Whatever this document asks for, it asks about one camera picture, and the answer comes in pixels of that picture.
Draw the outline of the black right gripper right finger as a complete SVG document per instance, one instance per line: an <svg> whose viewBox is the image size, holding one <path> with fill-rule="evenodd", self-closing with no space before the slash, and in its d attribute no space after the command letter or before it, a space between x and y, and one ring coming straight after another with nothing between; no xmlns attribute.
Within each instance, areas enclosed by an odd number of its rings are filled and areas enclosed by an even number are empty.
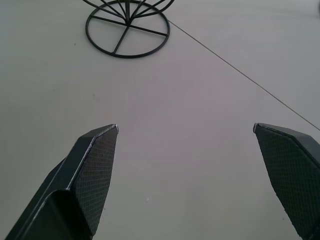
<svg viewBox="0 0 320 240"><path fill-rule="evenodd" d="M320 143L290 128L255 123L271 186L302 240L320 240Z"/></svg>

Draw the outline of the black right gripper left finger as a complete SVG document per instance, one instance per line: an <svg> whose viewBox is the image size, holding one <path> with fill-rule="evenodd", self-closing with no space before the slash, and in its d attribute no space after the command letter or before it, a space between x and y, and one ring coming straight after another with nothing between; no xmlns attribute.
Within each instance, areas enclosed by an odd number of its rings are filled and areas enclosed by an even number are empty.
<svg viewBox="0 0 320 240"><path fill-rule="evenodd" d="M80 136L4 240L92 240L107 199L119 127Z"/></svg>

